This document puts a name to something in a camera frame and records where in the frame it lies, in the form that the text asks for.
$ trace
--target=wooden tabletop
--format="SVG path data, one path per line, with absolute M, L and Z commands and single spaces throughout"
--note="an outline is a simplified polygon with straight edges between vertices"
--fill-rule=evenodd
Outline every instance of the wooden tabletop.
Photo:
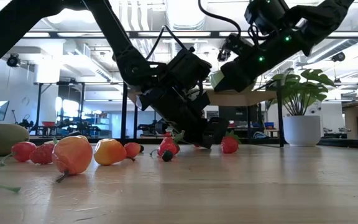
M 145 148 L 60 184 L 54 165 L 10 159 L 0 183 L 22 190 L 0 190 L 0 223 L 358 223 L 358 149 L 181 146 L 162 162 Z

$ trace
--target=green led light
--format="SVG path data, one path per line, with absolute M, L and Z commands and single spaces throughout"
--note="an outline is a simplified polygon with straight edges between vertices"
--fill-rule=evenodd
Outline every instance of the green led light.
M 284 41 L 285 42 L 288 42 L 288 41 L 290 41 L 291 40 L 291 36 L 290 35 L 288 35 L 288 36 L 286 36 L 285 38 L 284 38 Z

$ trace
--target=green melon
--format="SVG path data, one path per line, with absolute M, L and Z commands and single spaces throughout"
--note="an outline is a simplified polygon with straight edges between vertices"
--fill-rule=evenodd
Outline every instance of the green melon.
M 17 124 L 0 124 L 0 156 L 11 153 L 11 147 L 30 138 L 26 128 Z

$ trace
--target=white planter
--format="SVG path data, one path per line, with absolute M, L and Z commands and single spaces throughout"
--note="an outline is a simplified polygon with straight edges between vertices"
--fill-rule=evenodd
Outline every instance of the white planter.
M 320 116 L 291 116 L 283 122 L 284 138 L 291 146 L 314 147 L 321 139 Z

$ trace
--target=potted plant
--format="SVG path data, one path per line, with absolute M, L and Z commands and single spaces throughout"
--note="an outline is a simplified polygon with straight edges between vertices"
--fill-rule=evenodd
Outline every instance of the potted plant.
M 282 105 L 290 115 L 283 119 L 283 133 L 291 146 L 315 146 L 320 141 L 320 116 L 305 116 L 305 113 L 315 101 L 323 101 L 327 97 L 325 85 L 335 87 L 334 82 L 322 72 L 320 69 L 307 69 L 296 75 L 290 70 L 272 78 L 276 82 L 269 89 L 275 89 L 277 82 L 281 83 Z M 271 100 L 269 105 L 275 103 L 277 99 Z

